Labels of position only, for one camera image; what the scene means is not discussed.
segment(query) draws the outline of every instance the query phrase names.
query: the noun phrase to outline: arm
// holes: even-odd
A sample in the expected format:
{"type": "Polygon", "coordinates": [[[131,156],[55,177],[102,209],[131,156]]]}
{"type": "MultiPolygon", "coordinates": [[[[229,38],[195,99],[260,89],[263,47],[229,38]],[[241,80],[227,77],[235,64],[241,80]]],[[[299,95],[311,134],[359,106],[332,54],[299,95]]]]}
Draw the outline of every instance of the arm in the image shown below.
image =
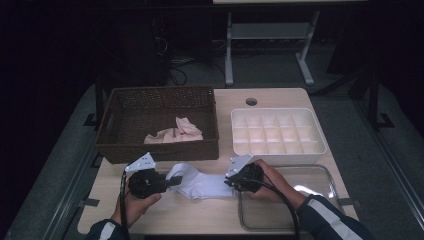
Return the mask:
{"type": "MultiPolygon", "coordinates": [[[[263,160],[255,163],[264,170],[264,182],[275,185],[287,197],[297,212],[300,224],[315,239],[374,239],[360,222],[342,214],[324,197],[315,195],[305,197],[291,187],[276,169],[269,167],[263,160]]],[[[277,194],[264,187],[256,193],[246,192],[245,194],[251,199],[282,202],[277,194]]]]}
{"type": "MultiPolygon", "coordinates": [[[[127,195],[125,197],[125,208],[127,213],[128,228],[130,228],[141,217],[141,215],[145,214],[150,206],[159,201],[161,197],[162,195],[160,193],[157,193],[145,199],[139,199],[131,193],[127,192],[127,195]]],[[[121,227],[121,207],[119,197],[116,202],[115,211],[112,214],[111,218],[105,219],[94,224],[85,239],[125,239],[125,232],[124,229],[121,227]]]]}

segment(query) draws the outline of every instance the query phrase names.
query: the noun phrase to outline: dark background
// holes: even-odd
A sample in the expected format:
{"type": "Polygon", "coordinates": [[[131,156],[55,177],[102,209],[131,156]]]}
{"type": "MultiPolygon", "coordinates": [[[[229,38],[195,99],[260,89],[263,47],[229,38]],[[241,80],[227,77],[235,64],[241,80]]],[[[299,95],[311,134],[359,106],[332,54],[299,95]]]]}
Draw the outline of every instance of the dark background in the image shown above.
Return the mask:
{"type": "MultiPolygon", "coordinates": [[[[135,81],[109,81],[105,84],[109,88],[162,85],[166,80],[166,64],[155,58],[152,52],[144,55],[149,56],[147,62],[153,67],[142,68],[137,73],[128,70],[128,66],[120,66],[121,70],[124,68],[120,72],[119,64],[107,57],[101,59],[108,59],[109,65],[99,67],[99,56],[111,55],[102,51],[94,38],[108,47],[115,44],[115,48],[111,48],[117,50],[114,54],[126,54],[123,57],[128,57],[129,64],[146,62],[146,59],[132,58],[128,49],[134,43],[116,38],[118,34],[128,33],[128,30],[119,28],[128,26],[129,23],[125,22],[128,18],[122,20],[119,14],[88,13],[86,9],[90,6],[83,2],[3,0],[0,3],[0,237],[9,229],[79,99],[100,73],[110,76],[109,70],[114,70],[116,76],[135,81]],[[116,25],[119,21],[125,24],[116,25]],[[153,76],[150,81],[140,79],[140,76],[149,74],[153,76]]],[[[89,3],[102,4],[102,1],[89,3]]],[[[337,67],[333,68],[333,71],[349,72],[361,64],[370,64],[378,73],[380,82],[396,95],[403,111],[422,135],[423,12],[422,1],[372,1],[367,11],[352,15],[347,25],[343,25],[346,28],[343,28],[343,44],[339,52],[344,57],[336,58],[337,67]]],[[[326,11],[322,15],[316,38],[334,38],[332,26],[340,25],[331,20],[331,14],[326,11]]],[[[148,24],[148,19],[138,21],[148,24]]],[[[168,34],[174,37],[176,44],[199,37],[196,39],[202,40],[200,43],[190,43],[195,46],[193,53],[207,58],[208,52],[199,52],[199,49],[208,46],[208,39],[216,33],[187,32],[187,29],[193,29],[193,18],[178,19],[182,20],[175,23],[177,32],[168,34]]],[[[203,24],[222,20],[208,15],[203,24]]],[[[142,41],[154,46],[151,38],[145,38],[153,33],[149,32],[149,27],[145,31],[142,41]]]]}

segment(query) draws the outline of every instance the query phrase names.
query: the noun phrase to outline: striped sleeve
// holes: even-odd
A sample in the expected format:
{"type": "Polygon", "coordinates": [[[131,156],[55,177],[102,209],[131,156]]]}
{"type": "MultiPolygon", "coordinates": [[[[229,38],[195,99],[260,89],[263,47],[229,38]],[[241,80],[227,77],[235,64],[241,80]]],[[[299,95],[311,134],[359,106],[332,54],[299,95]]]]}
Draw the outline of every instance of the striped sleeve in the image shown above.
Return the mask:
{"type": "Polygon", "coordinates": [[[364,225],[341,213],[322,196],[309,195],[297,214],[301,226],[317,240],[375,239],[364,225]]]}

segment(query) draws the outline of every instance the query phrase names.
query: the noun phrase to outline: pink cloth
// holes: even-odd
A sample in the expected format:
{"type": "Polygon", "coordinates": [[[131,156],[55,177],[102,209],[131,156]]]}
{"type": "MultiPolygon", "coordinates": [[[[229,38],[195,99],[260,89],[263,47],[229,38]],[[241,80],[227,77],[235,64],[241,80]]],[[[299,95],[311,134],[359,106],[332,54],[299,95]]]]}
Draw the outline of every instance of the pink cloth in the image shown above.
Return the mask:
{"type": "Polygon", "coordinates": [[[202,131],[190,123],[187,118],[175,118],[177,128],[159,131],[156,136],[147,135],[144,144],[188,142],[203,140],[202,131]]]}

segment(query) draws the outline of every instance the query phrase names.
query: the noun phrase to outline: gray tray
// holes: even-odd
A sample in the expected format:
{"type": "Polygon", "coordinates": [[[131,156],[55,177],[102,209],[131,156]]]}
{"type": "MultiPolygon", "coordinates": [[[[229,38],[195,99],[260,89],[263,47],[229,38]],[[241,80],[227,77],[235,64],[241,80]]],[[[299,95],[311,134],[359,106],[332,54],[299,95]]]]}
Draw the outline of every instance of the gray tray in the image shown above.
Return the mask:
{"type": "MultiPolygon", "coordinates": [[[[287,165],[276,167],[276,169],[283,174],[291,186],[305,196],[310,193],[320,194],[339,210],[343,211],[338,201],[334,182],[324,166],[315,164],[287,165]]],[[[286,205],[251,200],[243,193],[238,195],[238,199],[239,218],[244,229],[249,231],[284,231],[294,229],[293,220],[286,205]]]]}

